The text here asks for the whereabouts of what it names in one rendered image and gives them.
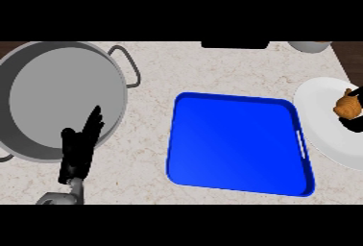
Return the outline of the brown croissant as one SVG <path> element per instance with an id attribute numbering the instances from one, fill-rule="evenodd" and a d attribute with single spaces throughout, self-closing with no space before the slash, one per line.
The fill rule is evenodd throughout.
<path id="1" fill-rule="evenodd" d="M 333 107 L 333 113 L 338 117 L 345 119 L 354 119 L 363 110 L 358 96 L 350 96 L 351 89 L 345 90 L 342 98 L 336 101 L 336 106 Z"/>

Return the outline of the grey round container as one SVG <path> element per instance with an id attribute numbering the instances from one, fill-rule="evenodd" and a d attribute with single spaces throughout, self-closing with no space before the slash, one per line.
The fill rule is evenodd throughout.
<path id="1" fill-rule="evenodd" d="M 320 53 L 332 44 L 330 41 L 289 41 L 288 44 L 301 52 Z"/>

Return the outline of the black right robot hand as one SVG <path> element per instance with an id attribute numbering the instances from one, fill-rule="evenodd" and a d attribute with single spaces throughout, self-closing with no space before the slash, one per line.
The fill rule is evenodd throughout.
<path id="1" fill-rule="evenodd" d="M 348 95 L 357 97 L 360 106 L 363 108 L 363 86 L 357 88 Z M 363 115 L 354 119 L 339 118 L 339 121 L 350 131 L 363 133 Z"/>

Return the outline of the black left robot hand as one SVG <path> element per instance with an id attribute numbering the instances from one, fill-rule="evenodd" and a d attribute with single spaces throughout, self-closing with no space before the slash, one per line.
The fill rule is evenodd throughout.
<path id="1" fill-rule="evenodd" d="M 65 128 L 60 132 L 62 161 L 57 182 L 63 185 L 66 185 L 74 178 L 83 180 L 88 175 L 93 150 L 103 125 L 100 106 L 96 106 L 90 113 L 83 131 L 75 132 L 71 128 Z"/>

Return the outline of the white round plate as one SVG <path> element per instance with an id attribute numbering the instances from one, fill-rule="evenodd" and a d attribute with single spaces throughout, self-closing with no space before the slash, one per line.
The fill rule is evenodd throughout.
<path id="1" fill-rule="evenodd" d="M 351 132 L 333 113 L 350 82 L 317 77 L 301 83 L 294 95 L 304 135 L 320 153 L 338 164 L 363 171 L 363 133 Z"/>

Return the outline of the blue rectangular tray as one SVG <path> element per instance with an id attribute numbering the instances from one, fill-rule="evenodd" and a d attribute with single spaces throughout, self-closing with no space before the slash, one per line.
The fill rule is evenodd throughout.
<path id="1" fill-rule="evenodd" d="M 180 93 L 165 175 L 178 185 L 310 196 L 314 177 L 292 103 L 274 98 Z"/>

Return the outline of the large grey pot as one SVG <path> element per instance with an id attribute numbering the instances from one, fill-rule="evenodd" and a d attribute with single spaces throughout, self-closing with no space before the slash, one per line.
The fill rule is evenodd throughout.
<path id="1" fill-rule="evenodd" d="M 0 162 L 62 159 L 60 131 L 80 131 L 94 108 L 115 133 L 127 111 L 128 84 L 112 53 L 84 41 L 29 41 L 0 59 Z"/>

